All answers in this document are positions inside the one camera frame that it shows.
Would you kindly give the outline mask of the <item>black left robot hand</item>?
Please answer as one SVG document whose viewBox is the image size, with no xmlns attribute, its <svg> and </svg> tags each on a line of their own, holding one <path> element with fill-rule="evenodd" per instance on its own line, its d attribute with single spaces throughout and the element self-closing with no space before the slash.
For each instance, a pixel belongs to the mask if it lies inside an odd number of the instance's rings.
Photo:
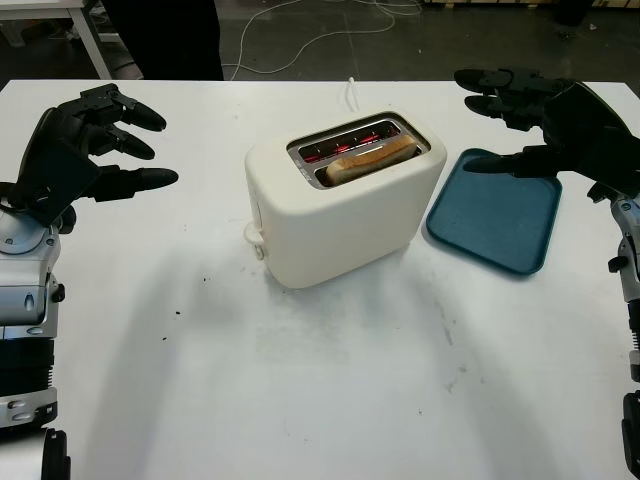
<svg viewBox="0 0 640 480">
<path fill-rule="evenodd" d="M 100 167 L 91 160 L 112 151 L 141 160 L 155 157 L 149 145 L 118 123 L 152 132 L 167 126 L 159 113 L 113 83 L 85 90 L 77 99 L 45 111 L 23 155 L 18 180 L 9 190 L 9 204 L 44 209 L 82 197 L 122 200 L 175 183 L 178 174 L 170 169 L 123 170 L 117 165 Z"/>
</svg>

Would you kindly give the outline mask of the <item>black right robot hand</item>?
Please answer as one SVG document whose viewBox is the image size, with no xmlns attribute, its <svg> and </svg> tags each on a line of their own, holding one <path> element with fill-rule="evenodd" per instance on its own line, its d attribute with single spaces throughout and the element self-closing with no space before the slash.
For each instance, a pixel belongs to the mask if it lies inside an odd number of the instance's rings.
<svg viewBox="0 0 640 480">
<path fill-rule="evenodd" d="M 594 199 L 639 194 L 639 138 L 586 84 L 516 68 L 461 69 L 454 80 L 473 93 L 464 100 L 472 112 L 514 130 L 538 127 L 544 139 L 518 153 L 473 160 L 467 171 L 518 178 L 570 171 L 598 184 Z"/>
</svg>

